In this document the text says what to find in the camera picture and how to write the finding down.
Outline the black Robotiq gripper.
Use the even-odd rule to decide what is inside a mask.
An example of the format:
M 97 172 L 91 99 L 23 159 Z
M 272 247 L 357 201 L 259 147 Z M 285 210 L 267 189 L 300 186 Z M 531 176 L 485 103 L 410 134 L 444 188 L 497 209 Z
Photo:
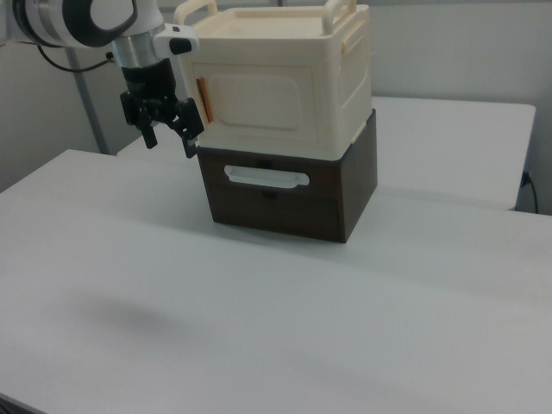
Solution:
M 120 95 L 125 120 L 141 131 L 146 148 L 152 149 L 158 144 L 146 104 L 160 104 L 160 111 L 169 113 L 167 125 L 180 137 L 185 156 L 193 158 L 204 124 L 193 98 L 177 100 L 171 61 L 163 59 L 151 66 L 124 67 L 122 74 L 128 87 Z

